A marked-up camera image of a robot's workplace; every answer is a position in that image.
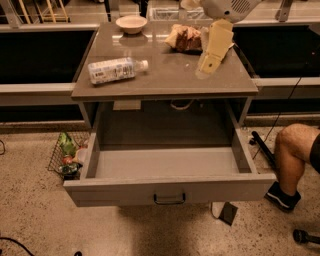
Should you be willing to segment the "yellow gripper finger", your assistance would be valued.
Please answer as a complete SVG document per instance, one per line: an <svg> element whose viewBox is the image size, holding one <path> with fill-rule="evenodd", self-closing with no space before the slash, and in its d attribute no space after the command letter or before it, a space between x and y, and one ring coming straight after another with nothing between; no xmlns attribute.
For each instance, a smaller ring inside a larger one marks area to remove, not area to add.
<svg viewBox="0 0 320 256"><path fill-rule="evenodd" d="M201 31L203 52L197 65L199 75L211 75L218 69L233 46L232 39L233 24L225 19L216 20Z"/></svg>
<svg viewBox="0 0 320 256"><path fill-rule="evenodd" d="M193 10L201 7L201 0L181 0L180 6L185 10Z"/></svg>

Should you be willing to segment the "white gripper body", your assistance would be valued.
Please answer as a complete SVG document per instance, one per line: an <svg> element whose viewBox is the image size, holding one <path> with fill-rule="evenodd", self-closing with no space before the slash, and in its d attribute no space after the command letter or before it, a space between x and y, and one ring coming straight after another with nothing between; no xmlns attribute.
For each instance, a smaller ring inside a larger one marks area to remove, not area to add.
<svg viewBox="0 0 320 256"><path fill-rule="evenodd" d="M244 20L262 0L201 0L206 16L212 19L226 19L231 23Z"/></svg>

